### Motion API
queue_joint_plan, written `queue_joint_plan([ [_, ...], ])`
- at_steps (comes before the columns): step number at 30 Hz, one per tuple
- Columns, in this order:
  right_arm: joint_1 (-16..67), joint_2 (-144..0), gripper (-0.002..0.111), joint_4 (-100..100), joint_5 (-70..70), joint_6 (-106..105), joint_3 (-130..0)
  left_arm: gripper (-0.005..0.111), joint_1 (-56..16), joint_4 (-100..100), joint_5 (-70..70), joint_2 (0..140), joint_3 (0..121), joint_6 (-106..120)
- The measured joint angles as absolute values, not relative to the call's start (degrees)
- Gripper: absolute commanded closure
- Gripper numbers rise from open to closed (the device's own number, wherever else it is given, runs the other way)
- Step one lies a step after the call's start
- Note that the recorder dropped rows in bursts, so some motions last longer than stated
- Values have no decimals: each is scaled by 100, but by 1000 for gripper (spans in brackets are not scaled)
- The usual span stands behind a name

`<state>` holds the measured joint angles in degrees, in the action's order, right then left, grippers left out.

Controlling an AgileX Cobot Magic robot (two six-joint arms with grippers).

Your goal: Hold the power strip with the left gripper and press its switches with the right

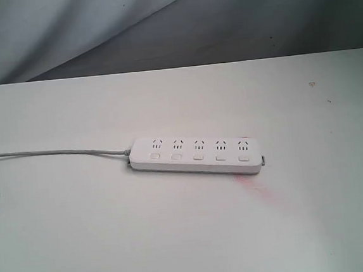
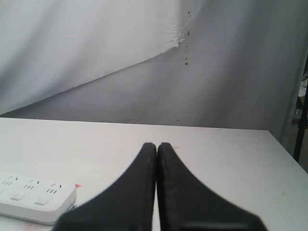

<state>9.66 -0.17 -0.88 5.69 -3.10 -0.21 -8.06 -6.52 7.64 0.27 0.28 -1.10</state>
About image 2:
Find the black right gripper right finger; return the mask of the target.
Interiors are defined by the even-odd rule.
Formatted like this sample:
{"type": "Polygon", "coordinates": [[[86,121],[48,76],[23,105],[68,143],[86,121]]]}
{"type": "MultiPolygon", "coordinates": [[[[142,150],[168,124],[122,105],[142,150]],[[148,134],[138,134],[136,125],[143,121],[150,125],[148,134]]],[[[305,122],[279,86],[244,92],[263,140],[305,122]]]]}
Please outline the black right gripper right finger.
{"type": "Polygon", "coordinates": [[[169,143],[157,152],[157,200],[163,231],[265,231],[262,220],[196,178],[169,143]]]}

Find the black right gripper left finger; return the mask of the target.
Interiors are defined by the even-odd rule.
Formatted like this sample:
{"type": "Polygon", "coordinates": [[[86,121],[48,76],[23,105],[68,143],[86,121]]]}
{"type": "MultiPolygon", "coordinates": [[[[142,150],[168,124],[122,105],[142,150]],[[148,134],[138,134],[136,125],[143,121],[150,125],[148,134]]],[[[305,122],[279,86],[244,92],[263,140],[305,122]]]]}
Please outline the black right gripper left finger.
{"type": "Polygon", "coordinates": [[[144,143],[127,170],[106,190],[64,213],[56,231],[150,231],[156,184],[156,146],[144,143]]]}

